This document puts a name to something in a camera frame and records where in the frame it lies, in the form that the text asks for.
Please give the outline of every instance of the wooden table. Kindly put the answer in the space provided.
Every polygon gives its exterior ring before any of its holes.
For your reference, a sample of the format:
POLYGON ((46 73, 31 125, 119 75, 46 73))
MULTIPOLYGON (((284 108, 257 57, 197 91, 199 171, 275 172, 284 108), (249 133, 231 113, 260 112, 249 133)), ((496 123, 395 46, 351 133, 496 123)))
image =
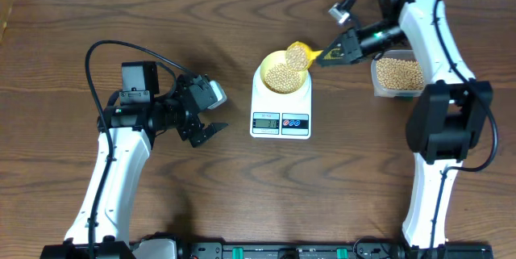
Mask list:
MULTIPOLYGON (((398 238, 414 161, 405 141, 413 102, 375 98, 369 63, 310 71, 308 141, 249 136, 252 75, 295 40, 327 46, 341 31, 327 14, 338 0, 16 0, 0 46, 0 257, 38 257, 71 226, 93 171, 97 112, 84 56, 97 40, 157 51, 223 86, 229 100, 204 121, 228 122, 201 148, 174 131, 156 140, 142 173, 131 239, 156 231, 227 241, 398 238)), ((516 256, 516 0, 446 0, 464 60, 491 81, 500 128, 495 163, 461 173, 447 214, 450 241, 488 241, 516 256)), ((362 23, 380 18, 358 0, 362 23)), ((102 104, 120 88, 120 64, 149 59, 107 45, 92 72, 102 104)), ((163 90, 171 78, 160 71, 163 90)), ((466 165, 489 153, 489 126, 466 165)))

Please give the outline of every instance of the yellow scoop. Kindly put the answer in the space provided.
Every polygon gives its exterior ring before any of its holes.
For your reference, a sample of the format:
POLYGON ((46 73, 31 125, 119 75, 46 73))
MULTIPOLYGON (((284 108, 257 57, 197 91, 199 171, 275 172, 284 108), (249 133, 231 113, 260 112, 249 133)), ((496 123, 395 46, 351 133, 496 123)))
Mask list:
POLYGON ((319 56, 323 52, 312 51, 310 46, 296 41, 292 43, 285 52, 285 58, 287 65, 296 71, 304 71, 307 70, 313 63, 315 58, 319 56))

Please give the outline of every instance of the digital kitchen scale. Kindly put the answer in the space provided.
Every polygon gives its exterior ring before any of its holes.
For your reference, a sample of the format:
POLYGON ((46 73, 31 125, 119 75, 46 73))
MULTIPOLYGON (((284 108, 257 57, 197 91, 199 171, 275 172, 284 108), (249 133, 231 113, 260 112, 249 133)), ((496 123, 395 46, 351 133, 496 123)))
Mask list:
POLYGON ((269 54, 255 72, 249 132, 259 138, 308 139, 312 133, 312 79, 306 70, 298 90, 275 93, 263 78, 268 68, 280 63, 285 63, 285 51, 269 54))

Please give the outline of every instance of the green clip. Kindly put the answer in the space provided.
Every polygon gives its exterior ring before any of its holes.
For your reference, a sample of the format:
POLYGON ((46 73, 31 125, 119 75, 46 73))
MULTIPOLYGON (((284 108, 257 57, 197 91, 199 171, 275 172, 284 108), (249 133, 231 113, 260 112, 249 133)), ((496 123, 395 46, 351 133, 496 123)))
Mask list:
POLYGON ((337 259, 348 259, 347 249, 337 249, 337 259))
POLYGON ((243 248, 233 248, 233 259, 243 259, 243 248))

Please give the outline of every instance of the yellow cup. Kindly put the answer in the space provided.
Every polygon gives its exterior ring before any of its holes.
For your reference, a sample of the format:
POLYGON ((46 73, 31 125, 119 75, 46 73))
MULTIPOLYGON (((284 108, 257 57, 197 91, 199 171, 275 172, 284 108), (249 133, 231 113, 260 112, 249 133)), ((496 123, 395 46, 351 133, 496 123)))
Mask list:
MULTIPOLYGON (((267 82, 265 82, 265 75, 271 68, 273 68, 275 65, 279 65, 279 64, 286 64, 285 50, 276 51, 276 52, 273 52, 273 53, 267 55, 267 57, 264 58, 264 60, 261 62, 261 65, 260 65, 261 81, 264 83, 264 85, 269 90, 273 91, 274 93, 277 93, 277 92, 275 90, 271 89, 271 87, 268 86, 267 82)), ((302 87, 302 85, 305 84, 306 77, 308 76, 308 72, 306 70, 302 71, 302 72, 298 72, 298 74, 301 76, 301 82, 299 83, 299 87, 296 90, 294 90, 293 92, 299 90, 302 87)))
POLYGON ((310 48, 310 46, 300 42, 300 41, 296 41, 294 43, 292 43, 288 48, 287 48, 287 51, 293 47, 296 47, 296 46, 299 46, 301 48, 303 48, 305 50, 305 53, 306 53, 306 58, 308 59, 308 64, 306 64, 306 67, 300 71, 306 71, 307 69, 310 68, 310 66, 314 63, 315 59, 317 58, 317 56, 319 56, 319 54, 323 53, 322 50, 318 50, 318 51, 313 51, 312 48, 310 48))

